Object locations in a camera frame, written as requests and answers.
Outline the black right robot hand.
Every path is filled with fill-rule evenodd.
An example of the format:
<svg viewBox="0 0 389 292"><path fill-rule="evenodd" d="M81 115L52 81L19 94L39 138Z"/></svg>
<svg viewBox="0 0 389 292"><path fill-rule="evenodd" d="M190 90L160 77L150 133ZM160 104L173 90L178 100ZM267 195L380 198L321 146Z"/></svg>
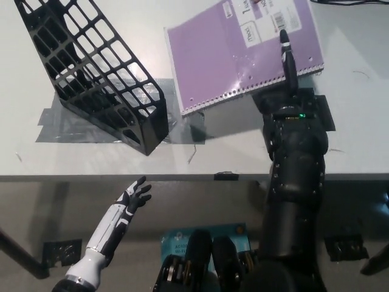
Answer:
<svg viewBox="0 0 389 292"><path fill-rule="evenodd" d="M269 116L278 111L296 110L297 115L304 115L304 110L311 107L314 100L312 88L301 88L298 83L297 67L287 31L280 30L281 63L285 82L270 86L253 95L253 101L259 112Z"/></svg>

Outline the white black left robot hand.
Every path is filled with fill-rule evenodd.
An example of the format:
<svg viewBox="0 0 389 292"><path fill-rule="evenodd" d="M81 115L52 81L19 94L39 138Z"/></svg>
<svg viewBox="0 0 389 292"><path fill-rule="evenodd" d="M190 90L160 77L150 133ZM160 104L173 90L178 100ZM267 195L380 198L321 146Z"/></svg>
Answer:
<svg viewBox="0 0 389 292"><path fill-rule="evenodd" d="M148 193L151 185L144 186L145 182L146 177L143 176L123 191L108 208L87 244L88 249L103 255L106 263L112 260L137 209L151 199Z"/></svg>

